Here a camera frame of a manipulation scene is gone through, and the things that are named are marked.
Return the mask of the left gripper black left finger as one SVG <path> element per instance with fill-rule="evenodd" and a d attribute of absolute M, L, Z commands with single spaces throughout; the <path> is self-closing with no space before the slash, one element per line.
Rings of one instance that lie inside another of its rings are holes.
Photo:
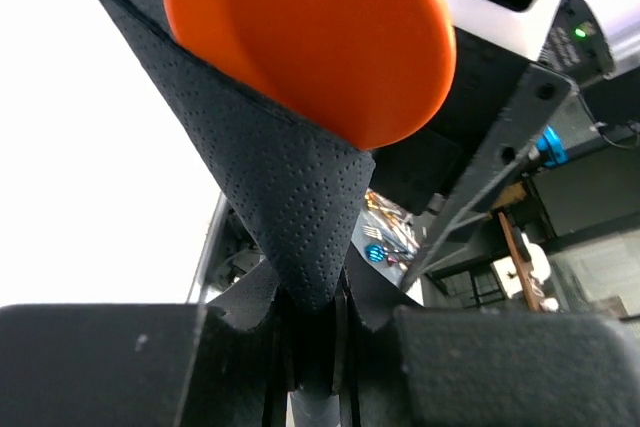
<path fill-rule="evenodd" d="M 284 426 L 288 298 L 262 261 L 207 304 L 178 304 L 189 353 L 176 426 Z"/>

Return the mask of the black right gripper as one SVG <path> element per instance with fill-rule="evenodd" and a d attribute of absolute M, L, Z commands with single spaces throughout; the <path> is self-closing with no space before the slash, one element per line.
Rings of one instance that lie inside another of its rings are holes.
<path fill-rule="evenodd" d="M 372 190 L 414 215 L 434 195 L 448 196 L 463 173 L 399 284 L 404 292 L 435 268 L 453 232 L 486 216 L 471 211 L 516 170 L 549 118 L 578 93 L 566 75 L 529 65 L 462 29 L 455 36 L 456 71 L 442 107 L 419 131 L 374 153 Z"/>

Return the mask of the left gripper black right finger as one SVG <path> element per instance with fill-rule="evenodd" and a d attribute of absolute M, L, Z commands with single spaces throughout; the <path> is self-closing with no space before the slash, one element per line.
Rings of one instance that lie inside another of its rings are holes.
<path fill-rule="evenodd" d="M 415 302 L 351 246 L 340 289 L 346 301 L 346 350 L 339 391 L 343 426 L 409 426 L 394 309 Z"/>

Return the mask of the black paper napkin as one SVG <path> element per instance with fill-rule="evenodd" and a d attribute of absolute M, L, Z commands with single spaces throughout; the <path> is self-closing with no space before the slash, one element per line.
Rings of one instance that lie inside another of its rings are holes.
<path fill-rule="evenodd" d="M 99 1 L 278 276 L 286 412 L 300 426 L 343 426 L 338 291 L 371 157 L 180 48 L 159 21 L 160 0 Z"/>

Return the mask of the orange plastic spoon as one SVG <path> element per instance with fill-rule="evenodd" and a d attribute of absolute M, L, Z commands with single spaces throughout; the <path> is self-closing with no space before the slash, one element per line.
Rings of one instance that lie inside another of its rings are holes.
<path fill-rule="evenodd" d="M 422 128 L 452 86 L 444 0 L 163 0 L 177 43 L 362 150 Z"/>

